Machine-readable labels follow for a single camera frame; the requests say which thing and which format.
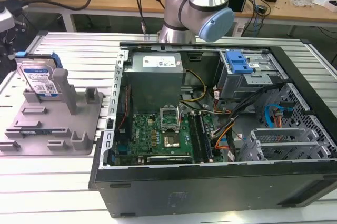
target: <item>motherboard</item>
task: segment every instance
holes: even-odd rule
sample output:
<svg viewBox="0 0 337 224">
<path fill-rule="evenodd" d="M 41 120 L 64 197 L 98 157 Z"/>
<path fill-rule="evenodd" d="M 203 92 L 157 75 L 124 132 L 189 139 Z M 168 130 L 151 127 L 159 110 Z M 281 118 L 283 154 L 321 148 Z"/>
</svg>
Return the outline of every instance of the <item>motherboard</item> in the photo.
<svg viewBox="0 0 337 224">
<path fill-rule="evenodd" d="M 197 120 L 202 120 L 202 128 Z M 179 128 L 163 130 L 162 125 L 179 125 Z M 212 157 L 210 141 L 214 129 L 210 114 L 176 115 L 134 114 L 131 141 L 115 146 L 116 165 L 141 165 L 145 163 L 207 161 Z"/>
</svg>

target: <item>power supply label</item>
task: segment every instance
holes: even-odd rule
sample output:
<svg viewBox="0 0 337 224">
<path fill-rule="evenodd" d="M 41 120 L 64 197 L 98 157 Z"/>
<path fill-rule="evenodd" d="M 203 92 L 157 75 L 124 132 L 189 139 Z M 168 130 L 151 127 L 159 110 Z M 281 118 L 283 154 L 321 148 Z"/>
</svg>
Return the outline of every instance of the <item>power supply label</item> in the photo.
<svg viewBox="0 0 337 224">
<path fill-rule="evenodd" d="M 143 57 L 143 67 L 175 67 L 175 58 L 172 56 L 146 56 Z"/>
<path fill-rule="evenodd" d="M 24 74 L 34 92 L 41 96 L 57 96 L 54 82 L 49 79 L 47 69 L 24 69 Z"/>
</svg>

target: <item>wooden table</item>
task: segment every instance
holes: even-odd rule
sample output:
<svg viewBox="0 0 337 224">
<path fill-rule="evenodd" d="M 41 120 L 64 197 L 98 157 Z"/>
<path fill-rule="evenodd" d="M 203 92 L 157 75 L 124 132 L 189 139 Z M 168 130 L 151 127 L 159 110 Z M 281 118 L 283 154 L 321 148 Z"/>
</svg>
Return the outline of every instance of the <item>wooden table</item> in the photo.
<svg viewBox="0 0 337 224">
<path fill-rule="evenodd" d="M 81 6 L 86 0 L 54 0 L 71 6 Z M 270 15 L 265 23 L 337 27 L 337 13 L 315 5 L 313 7 L 295 7 L 290 0 L 277 0 L 269 3 L 272 7 Z M 156 0 L 142 0 L 143 15 L 145 17 L 164 17 L 164 9 Z M 76 28 L 72 14 L 107 15 L 107 16 L 139 16 L 136 0 L 91 0 L 89 7 L 82 11 L 69 11 L 67 9 L 53 7 L 47 4 L 34 4 L 28 11 L 60 13 L 63 16 L 66 30 L 75 32 Z M 251 3 L 247 2 L 242 13 L 235 13 L 234 36 L 241 36 L 242 30 L 253 14 Z"/>
</svg>

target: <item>white box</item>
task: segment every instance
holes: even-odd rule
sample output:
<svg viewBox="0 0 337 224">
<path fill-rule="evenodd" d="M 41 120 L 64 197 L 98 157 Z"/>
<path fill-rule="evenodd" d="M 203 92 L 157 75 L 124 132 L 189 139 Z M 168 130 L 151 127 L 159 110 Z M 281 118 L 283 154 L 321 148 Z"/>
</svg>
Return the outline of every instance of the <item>white box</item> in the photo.
<svg viewBox="0 0 337 224">
<path fill-rule="evenodd" d="M 337 0 L 329 0 L 324 4 L 324 7 L 332 12 L 337 12 Z"/>
</svg>

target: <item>aluminum extrusion table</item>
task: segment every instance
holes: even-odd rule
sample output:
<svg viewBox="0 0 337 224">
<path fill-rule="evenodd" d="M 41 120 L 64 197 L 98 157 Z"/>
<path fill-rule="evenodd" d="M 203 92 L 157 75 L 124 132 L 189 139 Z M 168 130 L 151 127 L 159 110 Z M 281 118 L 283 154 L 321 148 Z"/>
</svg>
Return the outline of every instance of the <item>aluminum extrusion table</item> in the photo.
<svg viewBox="0 0 337 224">
<path fill-rule="evenodd" d="M 30 53 L 55 51 L 76 90 L 93 86 L 104 93 L 96 138 L 105 126 L 115 59 L 122 41 L 155 42 L 156 36 L 48 33 L 37 36 L 27 49 Z M 218 43 L 281 46 L 337 115 L 337 72 L 312 45 L 298 39 L 235 37 Z M 24 86 L 15 72 L 0 84 L 1 136 L 24 100 Z M 0 158 L 0 223 L 337 223 L 337 190 L 305 208 L 112 219 L 99 192 L 87 188 L 93 153 Z"/>
</svg>

